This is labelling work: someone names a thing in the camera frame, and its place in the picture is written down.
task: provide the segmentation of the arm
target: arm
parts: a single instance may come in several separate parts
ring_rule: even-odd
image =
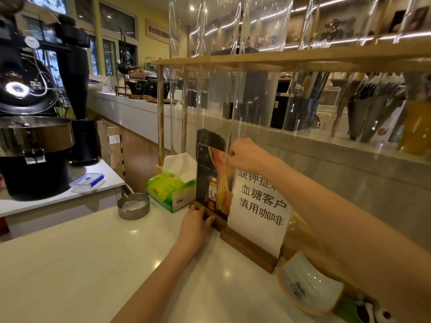
[[[393,228],[256,146],[236,140],[228,162],[264,176],[399,322],[429,322],[431,255]]]
[[[185,214],[176,244],[151,273],[111,323],[157,323],[184,269],[202,245],[215,216],[202,221],[202,211],[195,207]]]

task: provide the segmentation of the hand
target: hand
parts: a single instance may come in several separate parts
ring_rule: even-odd
[[[239,170],[262,174],[261,170],[271,161],[271,155],[250,138],[240,138],[232,144],[227,161]]]
[[[203,207],[197,211],[195,206],[192,205],[181,222],[176,246],[179,251],[184,252],[184,255],[190,259],[201,247],[207,236],[209,227],[216,220],[216,217],[212,215],[203,221],[202,217],[204,213]]]

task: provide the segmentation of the wall sign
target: wall sign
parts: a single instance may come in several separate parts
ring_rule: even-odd
[[[228,227],[278,257],[292,206],[264,177],[237,170]]]
[[[156,39],[160,42],[169,44],[169,28],[163,27],[155,22],[145,19],[145,36]],[[180,34],[174,33],[173,39],[175,43],[180,43]]]

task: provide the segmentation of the sugar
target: sugar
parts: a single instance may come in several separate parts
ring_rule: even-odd
[[[143,208],[148,204],[147,201],[127,201],[121,206],[124,211],[132,211],[137,210],[139,208]]]

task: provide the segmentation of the metal cup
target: metal cup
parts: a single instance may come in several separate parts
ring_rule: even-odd
[[[125,210],[123,205],[128,201],[146,201],[147,204],[136,208],[134,210]],[[117,202],[118,215],[124,220],[137,220],[146,216],[150,211],[150,198],[145,194],[130,194],[129,196],[123,196]]]

